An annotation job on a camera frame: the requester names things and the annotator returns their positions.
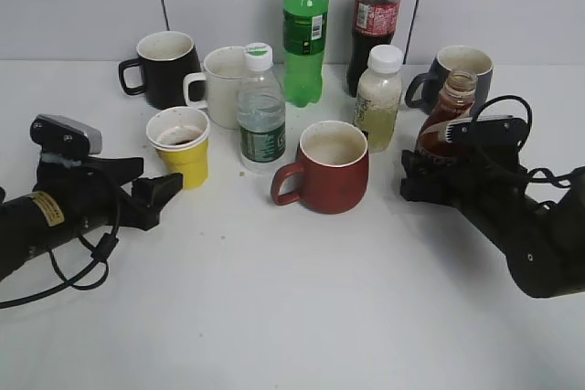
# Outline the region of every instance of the robotic arm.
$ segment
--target robotic arm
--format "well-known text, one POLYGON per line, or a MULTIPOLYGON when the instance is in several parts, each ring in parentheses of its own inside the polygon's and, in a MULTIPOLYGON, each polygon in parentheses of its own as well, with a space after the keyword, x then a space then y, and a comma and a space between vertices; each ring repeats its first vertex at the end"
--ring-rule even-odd
POLYGON ((559 178, 544 168, 529 172, 519 163, 518 144, 526 141, 531 115, 523 131, 500 142, 484 136, 478 117, 470 124, 471 135, 460 140, 468 153, 454 165, 403 152, 402 197, 458 209, 504 253, 514 281, 528 296, 585 290, 585 168, 567 176, 568 192, 558 204, 539 203, 526 195, 534 175, 544 173, 551 183, 559 178))
MULTIPOLYGON (((42 148, 37 184, 32 194, 0 204, 0 280, 46 252, 63 280, 59 287, 48 290, 51 293, 76 288, 75 283, 100 263, 106 265, 107 275, 107 260, 118 244, 119 227, 147 231, 157 226, 161 211, 183 187, 181 174, 139 178, 144 171, 142 158, 91 157, 101 152, 101 133, 77 121, 39 115, 30 135, 42 148), (132 193, 128 195, 121 186, 130 182, 132 193), (112 231, 95 247, 83 236, 106 225, 112 231), (75 237, 91 251, 92 262, 78 279, 66 279, 52 250, 75 237)), ((5 191, 0 188, 0 203, 4 198, 5 191)), ((0 302, 0 309, 47 295, 0 302)))

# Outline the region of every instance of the mug rim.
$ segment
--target mug rim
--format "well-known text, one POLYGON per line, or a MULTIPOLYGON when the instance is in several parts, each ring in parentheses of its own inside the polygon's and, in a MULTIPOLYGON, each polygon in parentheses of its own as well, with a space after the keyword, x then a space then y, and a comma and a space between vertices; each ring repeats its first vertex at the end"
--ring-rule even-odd
POLYGON ((193 50, 193 48, 194 48, 194 47, 195 47, 195 41, 193 40, 193 38, 191 38, 191 36, 190 36, 189 34, 186 34, 186 33, 184 33, 184 32, 179 32, 179 31, 161 31, 161 32, 155 32, 155 33, 153 33, 153 34, 150 34, 150 35, 148 35, 148 36, 146 36, 146 37, 143 37, 143 38, 141 38, 141 40, 140 40, 140 41, 138 42, 138 44, 136 45, 136 53, 137 53, 137 54, 138 54, 138 55, 139 55, 141 58, 148 59, 149 61, 155 61, 155 62, 156 62, 156 61, 159 61, 159 62, 166 62, 166 61, 175 61, 175 60, 177 60, 177 59, 180 59, 180 58, 184 57, 184 56, 185 56, 185 55, 187 55, 189 52, 191 52, 191 51, 193 50), (188 38, 188 40, 189 40, 189 43, 190 43, 190 44, 189 44, 189 49, 188 49, 188 50, 186 50, 186 51, 184 51, 184 53, 182 53, 182 54, 181 54, 181 55, 179 55, 179 56, 172 57, 172 58, 164 58, 164 59, 161 59, 161 58, 159 58, 159 59, 155 59, 155 58, 152 58, 152 57, 147 57, 147 56, 145 56, 143 53, 141 53, 140 46, 141 46, 141 45, 142 45, 142 44, 143 44, 143 43, 144 43, 144 42, 145 42, 147 39, 149 39, 149 38, 154 38, 154 37, 158 37, 158 36, 162 36, 162 35, 166 35, 166 36, 169 36, 169 35, 176 35, 176 36, 181 36, 181 37, 186 37, 186 38, 188 38))
POLYGON ((440 65, 441 65, 441 67, 442 67, 443 69, 447 70, 448 72, 451 72, 451 71, 452 71, 452 69, 449 69, 449 68, 448 68, 447 66, 445 66, 445 65, 443 64, 443 62, 441 61, 441 55, 443 55, 443 56, 444 56, 444 53, 445 53, 445 52, 447 52, 448 50, 461 49, 461 48, 467 49, 467 50, 469 50, 470 52, 474 52, 474 53, 476 53, 476 54, 480 54, 481 56, 483 56, 483 57, 485 57, 486 59, 488 59, 488 60, 489 60, 489 62, 490 62, 490 67, 489 67, 489 69, 486 69, 486 70, 484 70, 484 71, 482 71, 482 72, 474 72, 474 73, 475 73, 475 75, 477 75, 478 77, 481 77, 481 76, 483 76, 483 75, 485 75, 485 74, 487 74, 487 73, 490 73, 491 71, 493 71, 493 70, 494 70, 494 61, 492 60, 492 58, 491 58, 489 55, 487 55, 485 52, 483 52, 481 49, 478 49, 477 47, 466 46, 466 45, 453 45, 453 46, 447 46, 447 47, 444 47, 443 49, 441 49, 441 50, 439 51, 439 53, 437 53, 437 57, 436 57, 436 59, 437 59, 437 62, 438 62, 440 65))
POLYGON ((191 148, 195 148, 196 146, 199 146, 200 144, 202 144, 203 142, 205 142, 208 139, 210 132, 211 132, 211 121, 209 120, 209 117, 207 116, 207 114, 204 111, 202 111, 200 109, 196 109, 194 107, 171 107, 170 109, 159 111, 158 113, 155 114, 155 116, 150 118, 150 121, 148 121, 148 123, 146 124, 146 137, 148 138, 148 142, 150 142, 150 144, 152 144, 155 149, 160 150, 160 151, 164 151, 166 153, 181 152, 181 151, 190 150, 191 148), (171 112, 173 110, 176 111, 177 109, 180 109, 181 111, 184 111, 184 110, 194 111, 194 112, 202 114, 205 118, 205 121, 206 121, 206 129, 196 139, 194 139, 193 141, 191 141, 189 143, 184 143, 182 145, 165 145, 163 143, 159 143, 156 140, 154 140, 150 135, 150 128, 152 127, 152 124, 154 123, 154 119, 163 113, 171 112))
POLYGON ((215 50, 212 50, 211 52, 209 52, 205 58, 203 58, 203 70, 205 70, 206 73, 208 73, 209 75, 215 77, 215 78, 221 78, 221 79, 241 79, 242 76, 239 77, 224 77, 221 75, 218 75, 216 73, 214 73, 211 69, 209 69, 207 67, 207 63, 209 62, 209 59, 211 57, 214 57, 217 55, 218 52, 222 51, 222 50, 227 50, 227 49, 241 49, 242 52, 242 56, 244 55, 246 48, 244 46, 225 46, 225 47, 218 47, 215 50))
POLYGON ((367 155, 367 153, 368 153, 368 150, 367 150, 367 137, 366 137, 366 135, 364 133, 362 133, 361 130, 359 130, 355 125, 352 125, 351 123, 344 122, 344 121, 319 121, 319 122, 316 122, 316 123, 313 123, 313 124, 309 125, 307 128, 304 129, 303 133, 301 134, 301 139, 299 141, 299 148, 303 152, 304 156, 307 159, 309 159, 311 162, 316 163, 316 164, 318 164, 320 166, 327 167, 327 168, 338 168, 338 169, 340 169, 340 168, 347 168, 349 166, 352 166, 352 165, 354 165, 356 163, 361 162, 364 159, 364 157, 367 155), (349 163, 344 163, 344 164, 328 164, 328 163, 322 163, 322 162, 319 162, 319 161, 315 160, 313 157, 311 157, 311 155, 309 155, 307 153, 307 151, 304 150, 304 147, 303 147, 304 142, 303 141, 305 140, 305 137, 307 136, 307 133, 313 127, 316 127, 318 125, 326 125, 326 124, 344 125, 344 126, 347 126, 347 127, 351 128, 354 132, 359 133, 361 139, 364 142, 364 151, 359 155, 358 158, 356 158, 353 162, 349 162, 349 163))

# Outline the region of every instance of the white bottle cap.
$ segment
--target white bottle cap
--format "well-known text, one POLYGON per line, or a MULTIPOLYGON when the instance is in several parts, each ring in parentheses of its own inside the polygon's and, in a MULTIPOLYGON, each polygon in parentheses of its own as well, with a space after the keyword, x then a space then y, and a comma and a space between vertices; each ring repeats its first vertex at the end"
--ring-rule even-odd
POLYGON ((252 72, 263 72, 272 67, 272 48, 264 43, 246 46, 246 67, 252 72))
POLYGON ((390 74, 400 71, 404 54, 395 46, 376 46, 369 53, 367 66, 377 73, 390 74))

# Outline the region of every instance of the red bottle label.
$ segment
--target red bottle label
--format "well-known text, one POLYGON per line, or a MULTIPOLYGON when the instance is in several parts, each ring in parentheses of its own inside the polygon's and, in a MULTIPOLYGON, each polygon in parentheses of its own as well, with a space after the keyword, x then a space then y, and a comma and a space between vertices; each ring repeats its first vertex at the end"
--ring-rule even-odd
POLYGON ((354 29, 369 37, 389 36, 396 31, 400 2, 356 0, 354 29))

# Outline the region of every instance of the gray mug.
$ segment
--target gray mug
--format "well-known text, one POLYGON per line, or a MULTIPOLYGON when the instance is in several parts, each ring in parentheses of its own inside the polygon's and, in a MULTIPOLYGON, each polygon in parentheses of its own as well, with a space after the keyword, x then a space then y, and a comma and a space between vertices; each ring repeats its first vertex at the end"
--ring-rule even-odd
POLYGON ((429 72, 420 74, 410 83, 404 98, 406 105, 412 109, 422 109, 427 114, 431 113, 443 84, 455 69, 469 70, 477 75, 475 104, 471 111, 474 115, 487 101, 494 75, 494 63, 481 50, 468 46, 449 46, 441 49, 429 72), (414 94, 421 84, 424 84, 421 98, 414 100, 414 94))

